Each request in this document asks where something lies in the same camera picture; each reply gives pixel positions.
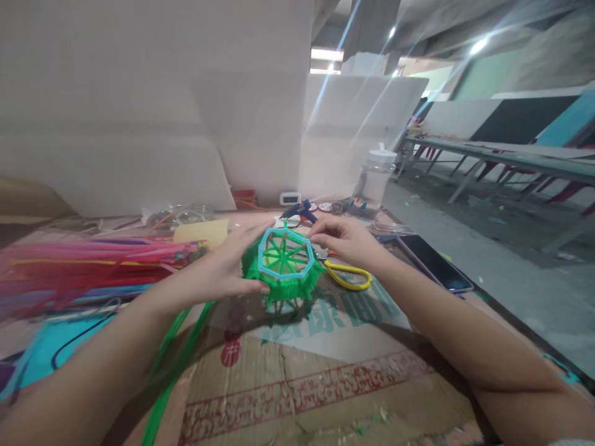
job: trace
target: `orange string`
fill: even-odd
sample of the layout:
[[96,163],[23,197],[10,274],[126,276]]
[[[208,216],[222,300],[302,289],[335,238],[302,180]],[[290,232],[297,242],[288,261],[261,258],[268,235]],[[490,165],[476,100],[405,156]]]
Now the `orange string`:
[[244,203],[244,204],[247,204],[247,205],[248,205],[248,206],[250,206],[251,208],[257,209],[257,210],[259,210],[259,211],[268,211],[268,210],[269,210],[269,209],[267,209],[267,208],[260,208],[260,207],[258,207],[256,204],[254,204],[254,203],[251,203],[250,201],[245,201],[245,200],[238,200],[238,199],[235,199],[234,201],[235,201],[236,203]]

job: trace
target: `blue glue gun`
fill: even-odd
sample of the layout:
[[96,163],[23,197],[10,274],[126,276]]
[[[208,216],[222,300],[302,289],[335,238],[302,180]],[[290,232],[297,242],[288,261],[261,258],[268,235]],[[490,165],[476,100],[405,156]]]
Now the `blue glue gun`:
[[318,221],[318,218],[314,217],[314,214],[310,212],[309,200],[304,200],[302,203],[294,204],[281,215],[281,218],[289,218],[293,217],[294,215],[305,217],[312,223],[316,223]]

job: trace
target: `phone screen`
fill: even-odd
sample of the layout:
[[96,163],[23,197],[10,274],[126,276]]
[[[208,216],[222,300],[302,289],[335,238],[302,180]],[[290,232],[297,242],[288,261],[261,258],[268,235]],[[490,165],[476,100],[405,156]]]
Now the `phone screen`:
[[473,288],[473,284],[465,276],[419,235],[403,235],[399,237],[399,240],[447,290],[459,291]]

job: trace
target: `bottle cap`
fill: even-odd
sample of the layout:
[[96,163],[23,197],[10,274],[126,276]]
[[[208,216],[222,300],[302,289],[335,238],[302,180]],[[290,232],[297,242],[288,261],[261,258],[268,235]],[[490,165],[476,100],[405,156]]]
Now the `bottle cap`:
[[380,142],[379,145],[379,150],[371,150],[368,152],[368,160],[382,164],[393,164],[397,158],[397,154],[395,152],[385,150],[383,142]]

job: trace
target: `scissors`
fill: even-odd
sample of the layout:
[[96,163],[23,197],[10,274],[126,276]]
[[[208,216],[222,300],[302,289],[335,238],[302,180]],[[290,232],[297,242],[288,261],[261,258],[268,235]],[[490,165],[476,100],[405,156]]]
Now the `scissors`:
[[[347,266],[347,265],[336,265],[335,263],[329,262],[327,260],[327,258],[329,256],[340,258],[339,255],[334,251],[315,250],[315,252],[316,252],[316,256],[318,257],[318,260],[323,262],[324,266],[327,267],[328,275],[331,276],[335,280],[335,282],[337,282],[342,287],[353,290],[353,291],[362,291],[362,290],[370,288],[370,283],[372,282],[372,276],[365,269],[354,268],[353,266]],[[367,280],[365,283],[362,283],[362,284],[357,284],[357,285],[350,284],[350,283],[345,282],[339,276],[337,276],[337,274],[335,273],[335,270],[336,271],[345,271],[346,273],[359,274],[360,276],[364,276]]]

